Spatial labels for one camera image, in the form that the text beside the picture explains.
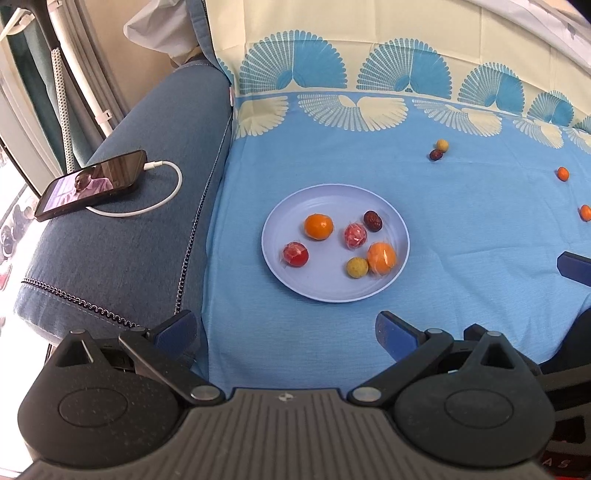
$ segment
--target white plastic bag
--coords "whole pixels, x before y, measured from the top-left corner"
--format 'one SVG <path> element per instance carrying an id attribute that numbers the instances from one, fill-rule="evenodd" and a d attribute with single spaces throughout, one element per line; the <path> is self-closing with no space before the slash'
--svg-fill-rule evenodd
<path id="1" fill-rule="evenodd" d="M 167 54 L 177 64 L 198 46 L 185 0 L 150 0 L 123 27 L 133 43 Z"/>

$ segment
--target man on phone screen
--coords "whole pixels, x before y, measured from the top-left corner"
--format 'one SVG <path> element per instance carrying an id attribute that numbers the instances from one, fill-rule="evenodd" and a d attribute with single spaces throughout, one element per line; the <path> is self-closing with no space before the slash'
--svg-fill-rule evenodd
<path id="1" fill-rule="evenodd" d="M 113 184 L 107 178 L 93 179 L 94 168 L 85 168 L 74 180 L 74 188 L 60 199 L 60 205 L 75 202 L 97 193 L 106 192 L 113 188 Z"/>

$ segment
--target ribbed gray panel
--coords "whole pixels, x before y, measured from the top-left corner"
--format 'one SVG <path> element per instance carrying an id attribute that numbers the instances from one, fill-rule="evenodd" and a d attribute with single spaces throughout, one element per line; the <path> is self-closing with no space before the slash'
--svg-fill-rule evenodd
<path id="1" fill-rule="evenodd" d="M 471 472 L 411 450 L 381 410 L 335 390 L 237 390 L 194 408 L 161 449 L 119 467 L 74 471 L 36 462 L 22 480 L 550 480 L 533 463 Z"/>

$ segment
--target small orange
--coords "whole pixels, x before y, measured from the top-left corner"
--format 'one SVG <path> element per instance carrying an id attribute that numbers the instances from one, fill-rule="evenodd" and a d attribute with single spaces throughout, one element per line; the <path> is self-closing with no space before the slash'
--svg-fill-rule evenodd
<path id="1" fill-rule="evenodd" d="M 579 215 L 585 222 L 591 220 L 591 207 L 589 205 L 583 205 L 579 210 Z"/>
<path id="2" fill-rule="evenodd" d="M 372 272 L 387 275 L 396 264 L 396 252 L 386 242 L 376 242 L 369 247 L 368 263 Z"/>
<path id="3" fill-rule="evenodd" d="M 327 215 L 314 213 L 304 222 L 304 232 L 314 240 L 326 240 L 335 229 L 335 226 Z"/>
<path id="4" fill-rule="evenodd" d="M 562 181 L 567 181 L 569 179 L 569 171 L 564 168 L 564 167 L 560 167 L 557 171 L 556 171 L 556 176 L 562 180 Z"/>

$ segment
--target light purple plate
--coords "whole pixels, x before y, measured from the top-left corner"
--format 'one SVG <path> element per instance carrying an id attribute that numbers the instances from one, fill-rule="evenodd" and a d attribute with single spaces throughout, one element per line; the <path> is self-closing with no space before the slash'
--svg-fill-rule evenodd
<path id="1" fill-rule="evenodd" d="M 360 248 L 345 246 L 343 233 L 350 223 L 363 223 L 373 210 L 382 218 L 383 228 L 372 233 Z M 332 218 L 335 231 L 323 241 L 304 233 L 304 220 L 313 213 Z M 300 242 L 310 253 L 301 268 L 289 266 L 282 258 L 289 242 Z M 388 242 L 396 251 L 397 263 L 383 277 L 369 273 L 362 278 L 347 275 L 346 264 L 353 257 L 366 257 L 374 242 Z M 387 288 L 406 265 L 410 251 L 408 229 L 400 214 L 382 197 L 352 185 L 324 184 L 292 193 L 269 214 L 262 229 L 262 253 L 273 274 L 287 287 L 313 300 L 344 303 L 366 299 Z"/>

